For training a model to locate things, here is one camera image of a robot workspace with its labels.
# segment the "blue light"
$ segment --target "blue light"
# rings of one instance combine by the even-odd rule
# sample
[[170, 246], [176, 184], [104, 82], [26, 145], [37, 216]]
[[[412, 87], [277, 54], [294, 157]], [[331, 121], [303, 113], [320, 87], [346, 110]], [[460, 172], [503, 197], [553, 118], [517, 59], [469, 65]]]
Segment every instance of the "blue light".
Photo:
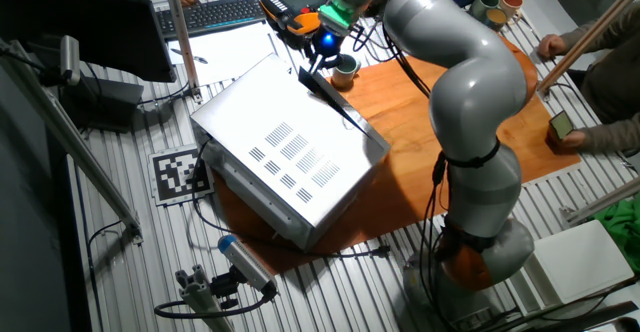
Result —
[[331, 33], [327, 33], [326, 35], [324, 35], [324, 38], [322, 39], [322, 42], [325, 46], [327, 45], [332, 45], [333, 44], [333, 35]]

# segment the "wooden stick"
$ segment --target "wooden stick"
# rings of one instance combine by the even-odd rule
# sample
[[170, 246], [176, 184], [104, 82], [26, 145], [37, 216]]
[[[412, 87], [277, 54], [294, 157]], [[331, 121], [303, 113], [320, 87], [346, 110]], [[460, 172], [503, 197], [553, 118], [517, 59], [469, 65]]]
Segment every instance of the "wooden stick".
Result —
[[575, 46], [567, 53], [566, 56], [556, 65], [554, 69], [549, 72], [542, 82], [538, 85], [538, 91], [544, 94], [548, 93], [549, 88], [565, 73], [569, 67], [584, 53], [587, 47], [604, 31], [609, 28], [609, 25], [620, 16], [624, 9], [633, 2], [633, 0], [616, 0], [615, 3], [609, 7], [600, 19], [593, 25], [593, 27], [585, 33], [582, 38], [576, 43]]

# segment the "white box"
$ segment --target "white box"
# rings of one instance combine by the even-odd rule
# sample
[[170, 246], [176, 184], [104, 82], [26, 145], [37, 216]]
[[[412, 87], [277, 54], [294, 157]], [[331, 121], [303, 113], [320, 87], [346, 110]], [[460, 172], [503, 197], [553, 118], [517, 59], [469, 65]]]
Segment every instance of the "white box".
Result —
[[536, 241], [524, 269], [545, 308], [573, 302], [633, 277], [599, 221]]

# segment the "monitor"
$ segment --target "monitor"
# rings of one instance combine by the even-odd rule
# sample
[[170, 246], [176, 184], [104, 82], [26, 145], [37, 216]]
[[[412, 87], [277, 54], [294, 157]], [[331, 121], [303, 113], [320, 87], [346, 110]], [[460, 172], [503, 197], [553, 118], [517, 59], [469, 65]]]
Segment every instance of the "monitor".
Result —
[[146, 81], [176, 80], [149, 0], [0, 0], [0, 38], [5, 41], [59, 46], [65, 35], [79, 41], [85, 62]]

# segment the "gray sweater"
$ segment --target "gray sweater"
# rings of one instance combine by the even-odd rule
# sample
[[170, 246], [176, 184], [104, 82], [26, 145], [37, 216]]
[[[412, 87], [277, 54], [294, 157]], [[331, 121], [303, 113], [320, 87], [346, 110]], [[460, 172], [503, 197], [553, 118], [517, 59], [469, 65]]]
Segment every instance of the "gray sweater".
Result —
[[[567, 51], [595, 21], [562, 36]], [[640, 148], [640, 1], [632, 3], [587, 52], [612, 49], [589, 67], [578, 86], [602, 125], [583, 128], [586, 140], [580, 150], [624, 151]]]

